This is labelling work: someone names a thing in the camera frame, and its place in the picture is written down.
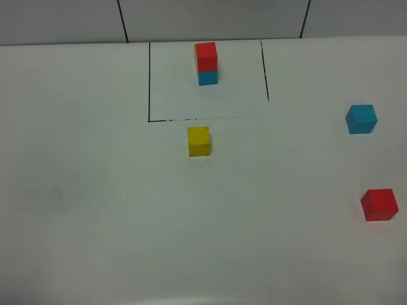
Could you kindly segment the blue template block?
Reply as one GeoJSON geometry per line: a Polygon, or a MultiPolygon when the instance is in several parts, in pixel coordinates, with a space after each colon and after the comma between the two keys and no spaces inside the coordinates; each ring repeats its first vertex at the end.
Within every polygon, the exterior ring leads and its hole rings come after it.
{"type": "Polygon", "coordinates": [[[198,84],[200,86],[218,84],[218,71],[198,72],[198,84]]]}

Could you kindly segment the red template block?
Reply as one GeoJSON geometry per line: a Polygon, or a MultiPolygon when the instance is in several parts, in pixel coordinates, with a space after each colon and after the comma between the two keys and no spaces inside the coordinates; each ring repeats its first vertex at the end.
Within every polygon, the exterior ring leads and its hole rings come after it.
{"type": "Polygon", "coordinates": [[[218,57],[215,42],[197,43],[195,45],[195,56],[198,72],[217,70],[218,57]]]}

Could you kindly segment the yellow template block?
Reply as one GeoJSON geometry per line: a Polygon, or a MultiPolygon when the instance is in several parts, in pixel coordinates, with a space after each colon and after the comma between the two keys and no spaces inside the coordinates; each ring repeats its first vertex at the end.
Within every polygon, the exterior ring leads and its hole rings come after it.
{"type": "Polygon", "coordinates": [[[193,54],[194,54],[194,65],[195,65],[195,70],[198,71],[198,59],[197,59],[197,49],[196,45],[194,44],[193,46],[193,54]]]}

